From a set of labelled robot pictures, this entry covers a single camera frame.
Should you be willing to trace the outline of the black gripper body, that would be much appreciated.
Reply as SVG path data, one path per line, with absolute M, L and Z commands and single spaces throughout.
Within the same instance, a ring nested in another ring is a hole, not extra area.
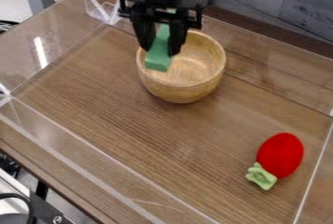
M 187 28 L 201 28 L 204 0 L 172 0 L 163 5 L 145 0 L 118 0 L 118 16 L 133 20 L 139 14 L 144 20 L 169 24 L 180 20 Z

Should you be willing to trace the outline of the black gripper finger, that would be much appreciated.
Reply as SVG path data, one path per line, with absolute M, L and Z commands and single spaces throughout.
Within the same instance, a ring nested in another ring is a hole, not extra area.
M 175 56 L 180 52 L 185 36 L 185 23 L 181 19 L 176 19 L 168 24 L 167 53 L 169 56 Z
M 148 52 L 156 38 L 155 23 L 141 13 L 132 13 L 130 23 L 139 46 Z

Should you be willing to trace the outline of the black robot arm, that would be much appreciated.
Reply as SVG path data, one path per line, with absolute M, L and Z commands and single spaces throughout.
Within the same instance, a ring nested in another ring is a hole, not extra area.
M 152 48 L 156 38 L 156 23 L 168 26 L 165 52 L 169 56 L 180 52 L 189 28 L 201 28 L 205 0 L 118 0 L 118 16 L 132 24 L 139 46 Z

